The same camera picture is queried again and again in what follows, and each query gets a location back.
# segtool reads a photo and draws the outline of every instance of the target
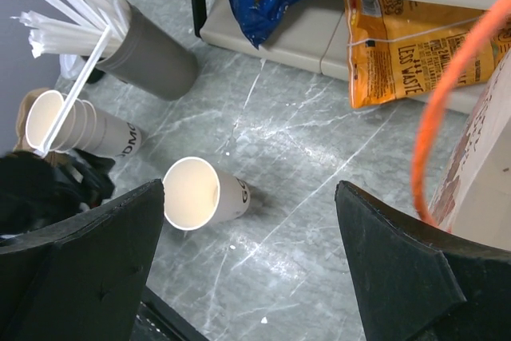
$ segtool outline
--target printed text on cup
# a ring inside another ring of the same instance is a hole
[[[126,124],[128,124],[128,127],[129,127],[130,139],[128,141],[128,145],[126,146],[126,148],[124,148],[122,153],[120,155],[117,155],[117,157],[128,156],[131,152],[133,152],[133,150],[135,149],[135,146],[137,145],[137,136],[138,136],[137,127],[135,127],[134,125],[131,125],[129,123],[126,123]]]
[[[244,181],[237,179],[238,183],[240,183],[242,191],[242,198],[243,198],[243,204],[245,204],[248,201],[248,192],[247,192],[247,185],[244,183]]]

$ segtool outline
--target blue chip bag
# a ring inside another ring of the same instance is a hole
[[[299,0],[229,0],[241,31],[255,47],[277,28],[287,8]]]

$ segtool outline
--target gray cylindrical container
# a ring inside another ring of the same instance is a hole
[[[199,73],[195,55],[133,6],[125,40],[96,67],[165,100],[185,95]]]

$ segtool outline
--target cup rim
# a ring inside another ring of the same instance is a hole
[[[43,93],[41,93],[34,101],[34,103],[32,104],[32,106],[30,107],[30,111],[28,113],[28,115],[26,116],[26,123],[25,123],[25,139],[26,139],[26,142],[29,144],[29,146],[32,148],[32,149],[36,149],[37,146],[34,146],[33,143],[30,141],[29,139],[29,135],[28,135],[28,125],[29,125],[29,121],[30,121],[30,118],[32,117],[32,113],[34,112],[34,106],[35,106],[35,103],[43,96],[45,96],[46,94],[56,94],[58,96],[60,96],[61,98],[61,102],[64,103],[64,96],[62,95],[61,92],[57,91],[56,89],[49,89]],[[74,110],[74,106],[73,108],[69,111],[69,113],[71,114],[72,118],[73,118],[73,125],[74,125],[74,122],[76,120],[76,111]],[[71,136],[71,132],[69,132],[69,135],[67,135],[67,137],[62,141],[62,143],[56,147],[54,147],[54,142],[52,143],[52,145],[50,146],[50,151],[57,151],[58,149],[62,148],[65,144],[65,142],[69,139],[69,137]]]
[[[165,188],[165,181],[168,179],[168,177],[170,176],[171,172],[174,170],[174,168],[181,164],[181,163],[184,163],[185,161],[199,161],[205,165],[208,166],[208,168],[213,172],[213,174],[215,175],[215,180],[216,180],[216,202],[215,202],[215,207],[214,209],[212,210],[210,216],[204,220],[203,223],[201,223],[200,225],[196,225],[194,227],[189,227],[189,228],[185,228],[185,227],[181,227],[180,225],[172,222],[172,220],[167,216],[167,211],[165,210],[165,206],[164,206],[164,217],[165,219],[174,227],[174,228],[177,228],[177,229],[180,229],[181,231],[186,231],[186,232],[190,232],[190,231],[195,231],[197,229],[200,229],[204,226],[206,226],[211,220],[212,218],[215,216],[215,213],[216,213],[216,210],[218,209],[218,205],[220,204],[220,194],[221,194],[221,191],[220,189],[222,188],[222,185],[220,184],[220,178],[218,177],[218,173],[216,172],[216,169],[215,167],[213,167],[209,161],[201,158],[201,157],[195,157],[195,156],[190,156],[190,157],[183,157],[182,159],[179,159],[178,161],[176,161],[172,167],[170,167],[168,169],[168,171],[165,173],[165,176],[163,178],[163,186]]]

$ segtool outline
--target black table leg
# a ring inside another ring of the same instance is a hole
[[[208,12],[206,10],[206,0],[192,0],[193,27],[195,35],[200,38],[200,29],[204,26]]]

